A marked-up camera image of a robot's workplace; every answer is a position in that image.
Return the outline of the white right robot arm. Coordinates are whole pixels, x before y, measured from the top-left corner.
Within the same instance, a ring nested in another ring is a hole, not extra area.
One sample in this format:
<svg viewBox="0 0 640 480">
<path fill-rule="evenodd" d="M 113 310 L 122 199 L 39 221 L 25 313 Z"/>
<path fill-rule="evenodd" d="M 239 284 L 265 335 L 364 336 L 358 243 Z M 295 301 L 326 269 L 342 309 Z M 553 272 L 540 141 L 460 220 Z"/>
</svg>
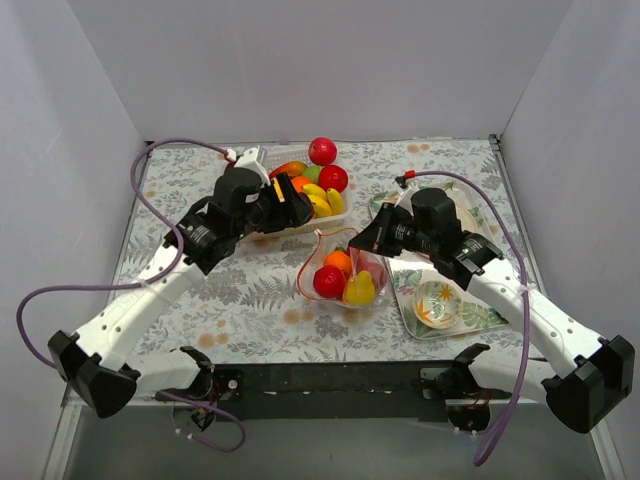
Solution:
<svg viewBox="0 0 640 480">
<path fill-rule="evenodd" d="M 462 228 L 443 190 L 421 189 L 410 204 L 384 203 L 350 246 L 388 258 L 404 251 L 428 255 L 439 274 L 495 310 L 542 356 L 508 359 L 476 343 L 436 378 L 439 390 L 469 398 L 484 389 L 521 395 L 578 433 L 589 432 L 630 395 L 635 350 L 629 341 L 603 337 L 526 289 L 522 269 L 490 240 Z"/>
</svg>

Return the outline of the yellow toy peach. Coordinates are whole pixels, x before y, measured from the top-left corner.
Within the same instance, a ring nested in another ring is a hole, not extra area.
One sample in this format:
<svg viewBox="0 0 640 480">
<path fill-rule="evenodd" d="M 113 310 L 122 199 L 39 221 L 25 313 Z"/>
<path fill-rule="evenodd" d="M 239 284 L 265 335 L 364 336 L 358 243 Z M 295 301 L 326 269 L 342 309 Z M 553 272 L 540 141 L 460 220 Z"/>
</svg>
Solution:
<svg viewBox="0 0 640 480">
<path fill-rule="evenodd" d="M 348 305 L 366 306 L 376 297 L 376 285 L 371 273 L 362 270 L 352 276 L 346 283 L 343 302 Z"/>
</svg>

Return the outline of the orange toy orange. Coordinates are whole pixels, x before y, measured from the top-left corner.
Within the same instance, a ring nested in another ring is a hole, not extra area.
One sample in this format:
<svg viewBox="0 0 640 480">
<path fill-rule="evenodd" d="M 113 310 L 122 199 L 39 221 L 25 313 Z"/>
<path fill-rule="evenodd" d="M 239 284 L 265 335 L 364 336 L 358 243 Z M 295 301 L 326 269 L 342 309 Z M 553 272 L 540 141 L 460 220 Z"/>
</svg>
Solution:
<svg viewBox="0 0 640 480">
<path fill-rule="evenodd" d="M 347 253 L 339 251 L 330 253 L 324 260 L 324 266 L 334 266 L 338 268 L 346 279 L 352 274 L 352 262 Z"/>
</svg>

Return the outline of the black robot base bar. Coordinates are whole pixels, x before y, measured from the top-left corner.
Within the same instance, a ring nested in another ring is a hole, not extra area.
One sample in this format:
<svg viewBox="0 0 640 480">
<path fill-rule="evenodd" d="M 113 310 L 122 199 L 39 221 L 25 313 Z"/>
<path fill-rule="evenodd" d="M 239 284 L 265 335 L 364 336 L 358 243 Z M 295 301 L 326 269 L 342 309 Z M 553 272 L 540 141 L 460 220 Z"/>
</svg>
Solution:
<svg viewBox="0 0 640 480">
<path fill-rule="evenodd" d="M 178 391 L 198 402 L 192 419 L 206 429 L 222 416 L 241 420 L 404 418 L 442 422 L 469 433 L 490 423 L 491 394 L 454 386 L 448 361 L 218 364 Z"/>
</svg>

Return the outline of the clear zip top bag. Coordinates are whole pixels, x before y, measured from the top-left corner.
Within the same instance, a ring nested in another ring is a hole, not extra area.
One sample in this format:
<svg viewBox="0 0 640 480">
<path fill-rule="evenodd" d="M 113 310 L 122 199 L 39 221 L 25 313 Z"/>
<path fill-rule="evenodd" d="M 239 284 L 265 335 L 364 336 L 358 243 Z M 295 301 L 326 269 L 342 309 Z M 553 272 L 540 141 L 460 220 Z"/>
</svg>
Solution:
<svg viewBox="0 0 640 480">
<path fill-rule="evenodd" d="M 351 310 L 380 304 L 388 281 L 386 266 L 378 256 L 351 246 L 356 234 L 353 228 L 315 230 L 317 244 L 296 278 L 306 299 Z"/>
</svg>

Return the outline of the red toy apple back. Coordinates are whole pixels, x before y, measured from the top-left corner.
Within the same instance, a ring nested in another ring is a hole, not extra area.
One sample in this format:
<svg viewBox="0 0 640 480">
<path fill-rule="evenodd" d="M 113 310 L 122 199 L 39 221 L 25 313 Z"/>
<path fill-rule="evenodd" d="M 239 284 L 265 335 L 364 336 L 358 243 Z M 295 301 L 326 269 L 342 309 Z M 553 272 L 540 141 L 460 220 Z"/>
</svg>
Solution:
<svg viewBox="0 0 640 480">
<path fill-rule="evenodd" d="M 368 271 L 372 280 L 377 284 L 384 284 L 386 282 L 384 263 L 369 252 L 363 250 L 357 252 L 355 270 L 357 273 Z"/>
</svg>

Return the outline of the red yellow toy mango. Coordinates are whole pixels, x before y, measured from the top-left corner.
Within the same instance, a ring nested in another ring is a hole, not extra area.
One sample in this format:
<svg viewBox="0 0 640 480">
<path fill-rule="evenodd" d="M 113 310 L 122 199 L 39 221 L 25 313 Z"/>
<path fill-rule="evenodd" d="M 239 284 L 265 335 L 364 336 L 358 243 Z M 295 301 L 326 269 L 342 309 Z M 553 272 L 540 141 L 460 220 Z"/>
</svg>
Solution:
<svg viewBox="0 0 640 480">
<path fill-rule="evenodd" d="M 318 269 L 313 278 L 316 293 L 325 299 L 341 297 L 346 285 L 343 272 L 334 265 L 325 265 Z"/>
</svg>

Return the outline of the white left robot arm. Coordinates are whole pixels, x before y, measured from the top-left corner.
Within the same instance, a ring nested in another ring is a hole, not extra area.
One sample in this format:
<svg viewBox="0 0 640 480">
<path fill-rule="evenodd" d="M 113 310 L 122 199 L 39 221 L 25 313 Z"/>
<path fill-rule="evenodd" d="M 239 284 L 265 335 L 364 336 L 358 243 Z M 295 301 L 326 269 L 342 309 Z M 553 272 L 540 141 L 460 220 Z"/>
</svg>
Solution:
<svg viewBox="0 0 640 480">
<path fill-rule="evenodd" d="M 189 400 L 207 398 L 214 365 L 193 347 L 166 354 L 135 356 L 149 327 L 192 285 L 231 256 L 253 233 L 275 233 L 307 223 L 309 197 L 296 191 L 288 175 L 263 179 L 233 167 L 214 192 L 198 200 L 169 232 L 130 290 L 74 333 L 56 332 L 48 349 L 57 371 L 100 418 L 123 409 L 137 395 L 166 393 Z"/>
</svg>

